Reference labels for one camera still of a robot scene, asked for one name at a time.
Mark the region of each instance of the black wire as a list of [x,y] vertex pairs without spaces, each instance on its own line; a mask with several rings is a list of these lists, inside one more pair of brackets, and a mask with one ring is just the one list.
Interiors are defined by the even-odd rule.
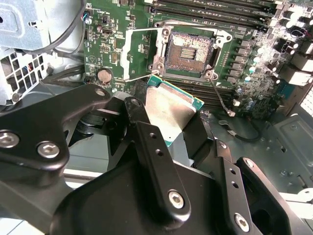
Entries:
[[37,50],[24,50],[24,52],[27,54],[32,54],[32,55],[42,54],[42,53],[46,53],[48,51],[55,49],[58,45],[63,43],[71,35],[73,30],[77,26],[78,22],[81,21],[81,16],[85,11],[86,2],[87,2],[87,0],[80,0],[80,8],[79,8],[79,11],[77,12],[74,20],[69,25],[69,27],[64,31],[64,33],[60,37],[58,37],[57,40],[55,40],[53,43],[51,43],[50,45],[48,45],[44,48],[37,49]]
[[72,51],[72,52],[65,52],[65,51],[61,51],[61,50],[58,50],[58,49],[53,49],[53,51],[55,51],[59,57],[64,57],[64,58],[69,58],[69,59],[72,59],[72,60],[75,60],[75,61],[78,61],[78,62],[83,62],[84,61],[84,58],[79,58],[79,57],[75,57],[74,54],[78,53],[79,50],[81,49],[83,43],[84,43],[84,37],[85,37],[85,30],[86,30],[86,23],[83,22],[83,31],[82,31],[82,36],[81,36],[81,39],[80,39],[80,42],[77,46],[77,48]]
[[79,65],[79,66],[64,70],[62,72],[56,73],[54,75],[48,76],[43,80],[43,83],[49,83],[52,81],[60,80],[62,78],[75,76],[78,74],[83,74],[84,72],[85,72],[85,66]]

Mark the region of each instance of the screw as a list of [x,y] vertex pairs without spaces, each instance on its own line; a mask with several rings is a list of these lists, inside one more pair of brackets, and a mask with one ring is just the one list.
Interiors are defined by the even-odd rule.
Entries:
[[20,142],[20,138],[10,132],[0,133],[0,147],[1,148],[13,148]]
[[296,125],[291,125],[291,126],[290,126],[290,129],[291,129],[291,130],[296,130],[297,128],[298,128],[298,127],[297,127]]
[[241,228],[242,231],[244,232],[249,232],[250,228],[249,228],[249,224],[246,221],[245,218],[243,218],[240,214],[235,213],[235,221],[236,224],[239,226],[239,228]]
[[220,146],[221,146],[222,148],[227,148],[227,145],[226,145],[224,142],[221,142],[221,141],[220,141]]
[[85,23],[88,24],[88,25],[91,25],[91,24],[92,24],[92,19],[89,18],[89,17],[87,17],[87,18],[85,19]]
[[51,142],[41,143],[37,151],[44,158],[55,158],[60,153],[59,147]]
[[105,94],[102,90],[100,90],[100,89],[96,89],[95,91],[96,91],[96,93],[97,93],[98,95],[100,95],[100,96],[105,96],[105,95],[106,95],[106,94]]
[[250,160],[246,160],[246,163],[247,163],[247,165],[249,166],[249,167],[251,167],[251,168],[253,168],[253,163],[252,163],[252,161],[250,161]]
[[175,208],[181,209],[184,206],[184,199],[178,192],[170,191],[168,198]]
[[164,29],[164,30],[162,31],[162,33],[163,33],[163,35],[165,35],[165,36],[170,35],[170,31],[169,31],[168,29]]
[[163,69],[163,64],[158,64],[157,69],[158,69],[158,70]]

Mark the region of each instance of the cable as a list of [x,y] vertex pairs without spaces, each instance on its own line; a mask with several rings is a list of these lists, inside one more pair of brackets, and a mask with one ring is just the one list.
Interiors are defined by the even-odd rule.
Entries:
[[85,72],[85,66],[79,65],[79,66],[64,70],[62,72],[56,73],[54,75],[48,76],[43,80],[43,83],[49,83],[52,81],[60,80],[62,78],[83,74],[84,72]]
[[60,37],[58,37],[57,40],[55,40],[53,43],[51,43],[50,45],[48,45],[44,48],[37,49],[37,50],[24,50],[24,52],[27,54],[32,54],[32,55],[43,54],[43,53],[46,53],[48,51],[55,49],[58,45],[63,43],[71,35],[73,30],[77,26],[78,22],[81,20],[81,16],[85,10],[86,2],[87,2],[87,0],[80,0],[80,9],[77,12],[74,20],[69,25],[69,27],[64,31],[64,33]]
[[219,97],[223,109],[227,112],[227,114],[229,114],[229,113],[230,113],[230,110],[229,110],[228,108],[226,108],[226,106],[225,106],[225,104],[224,104],[224,102],[223,102],[223,99],[222,99],[222,97],[221,97],[219,91],[216,89],[216,87],[215,87],[215,85],[213,84],[212,80],[209,79],[209,81],[210,81],[210,83],[211,83],[211,85],[212,85],[212,87],[213,87],[215,93],[216,93],[217,96]]
[[74,54],[78,53],[79,50],[81,49],[83,43],[84,43],[84,37],[85,37],[85,30],[86,30],[86,23],[83,22],[83,31],[82,31],[82,36],[79,42],[79,45],[77,46],[77,48],[72,51],[72,52],[65,52],[65,51],[60,51],[57,49],[53,49],[54,52],[56,52],[58,54],[59,57],[64,57],[64,58],[69,58],[78,62],[83,62],[84,58],[78,58],[75,57]]
[[251,121],[249,118],[247,119],[249,123],[251,123],[252,127],[256,130],[256,132],[258,133],[258,135],[254,138],[251,138],[251,139],[248,139],[248,138],[245,138],[245,137],[242,137],[240,135],[238,135],[235,131],[233,131],[229,124],[228,124],[228,121],[226,120],[222,120],[220,118],[219,115],[215,114],[215,117],[219,120],[219,125],[221,125],[222,127],[224,127],[226,129],[226,131],[231,134],[233,137],[241,140],[241,141],[245,141],[245,142],[249,142],[249,143],[252,143],[252,142],[257,142],[261,139],[262,137],[262,133],[261,133],[261,130],[259,129],[259,127],[253,122]]

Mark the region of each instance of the gray cable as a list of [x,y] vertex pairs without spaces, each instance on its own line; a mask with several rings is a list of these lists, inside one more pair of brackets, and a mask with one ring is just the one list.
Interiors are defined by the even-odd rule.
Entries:
[[80,4],[80,8],[79,8],[77,15],[75,16],[74,20],[69,25],[69,27],[64,31],[64,33],[57,40],[55,40],[53,43],[51,43],[50,45],[44,48],[37,49],[37,50],[24,50],[24,52],[27,54],[32,54],[32,55],[43,54],[43,53],[46,53],[48,51],[55,49],[58,45],[63,43],[71,35],[73,30],[77,26],[78,22],[81,20],[81,16],[85,11],[86,2],[87,0],[80,0],[81,4]]

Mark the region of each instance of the capacitor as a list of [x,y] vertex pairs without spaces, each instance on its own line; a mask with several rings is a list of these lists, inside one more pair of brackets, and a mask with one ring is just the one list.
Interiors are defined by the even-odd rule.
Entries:
[[253,104],[253,99],[248,98],[248,99],[246,100],[246,103],[247,103],[249,106],[251,106],[251,105]]
[[248,69],[249,73],[255,72],[255,67],[253,65],[248,65],[246,68]]
[[308,25],[313,25],[313,19],[309,17],[300,17],[299,21]]
[[276,66],[273,65],[273,64],[268,64],[268,65],[267,65],[267,68],[268,68],[269,70],[271,70],[272,72],[275,72],[275,71],[277,70]]
[[261,61],[261,58],[259,56],[253,55],[253,56],[251,56],[251,60],[254,63],[259,63]]
[[281,20],[279,23],[286,28],[291,28],[293,26],[293,22],[289,20]]
[[293,55],[295,53],[295,50],[290,46],[288,46],[285,51],[290,55]]
[[280,79],[278,77],[271,76],[270,78],[275,82],[275,84],[279,84],[280,83]]
[[243,79],[245,80],[245,82],[249,82],[251,80],[251,77],[249,75],[244,75]]
[[289,46],[292,47],[293,49],[297,49],[299,47],[299,44],[298,43],[295,43],[295,42],[292,42],[290,41],[289,42]]
[[255,49],[255,52],[258,53],[259,55],[263,54],[264,49],[263,47],[257,46]]
[[98,31],[98,33],[101,33],[101,32],[102,32],[102,28],[103,28],[103,27],[102,27],[102,25],[100,25],[100,24],[97,26],[97,31]]
[[240,86],[237,86],[237,87],[235,88],[235,91],[236,91],[237,94],[241,94],[241,93],[243,92],[243,90],[241,89]]
[[284,15],[286,18],[289,18],[292,21],[296,21],[300,17],[299,14],[294,11],[285,11]]

